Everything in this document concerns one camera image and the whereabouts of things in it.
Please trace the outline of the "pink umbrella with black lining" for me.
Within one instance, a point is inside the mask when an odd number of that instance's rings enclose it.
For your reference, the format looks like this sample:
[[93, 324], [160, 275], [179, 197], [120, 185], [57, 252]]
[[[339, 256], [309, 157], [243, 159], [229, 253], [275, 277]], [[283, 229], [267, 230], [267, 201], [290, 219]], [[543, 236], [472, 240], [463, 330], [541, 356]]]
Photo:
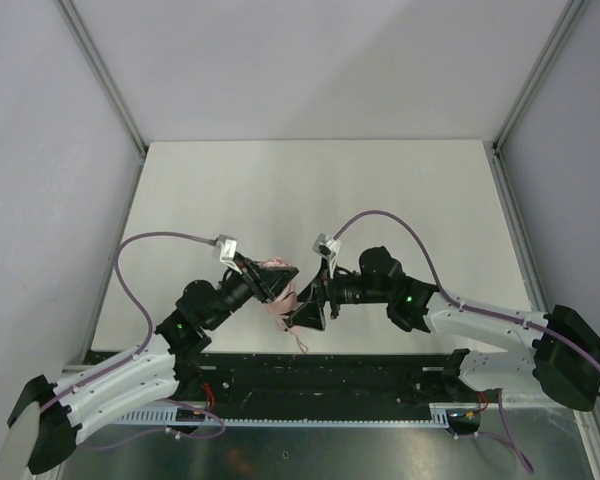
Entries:
[[286, 321], [298, 308], [295, 283], [291, 280], [274, 300], [265, 304], [267, 313], [275, 320], [277, 329], [294, 337], [296, 345], [302, 354], [308, 354], [309, 349], [299, 337], [295, 327], [289, 327]]

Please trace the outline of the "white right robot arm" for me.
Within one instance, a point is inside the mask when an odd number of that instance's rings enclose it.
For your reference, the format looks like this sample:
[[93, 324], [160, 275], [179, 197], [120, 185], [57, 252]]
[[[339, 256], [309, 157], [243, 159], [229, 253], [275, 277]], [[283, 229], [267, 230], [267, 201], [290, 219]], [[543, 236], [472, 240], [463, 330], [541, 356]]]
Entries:
[[600, 336], [576, 310], [471, 305], [408, 276], [385, 247], [363, 251], [359, 267], [348, 272], [323, 260], [286, 323], [322, 331], [343, 305], [383, 304], [402, 331], [453, 335], [494, 347], [492, 353], [457, 350], [449, 357], [445, 374], [473, 391], [543, 393], [584, 412], [600, 398]]

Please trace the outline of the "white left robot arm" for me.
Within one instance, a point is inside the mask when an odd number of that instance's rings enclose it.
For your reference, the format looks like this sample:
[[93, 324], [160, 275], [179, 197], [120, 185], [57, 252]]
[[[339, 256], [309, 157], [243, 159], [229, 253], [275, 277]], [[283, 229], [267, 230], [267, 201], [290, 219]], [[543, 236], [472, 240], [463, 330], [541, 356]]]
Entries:
[[26, 462], [33, 475], [68, 459], [76, 447], [118, 417], [180, 393], [194, 373], [189, 365], [217, 329], [250, 299], [277, 300], [298, 269], [240, 256], [218, 284], [194, 280], [174, 311], [139, 344], [81, 373], [51, 381], [40, 374], [23, 387], [7, 423], [31, 404], [40, 408], [38, 433]]

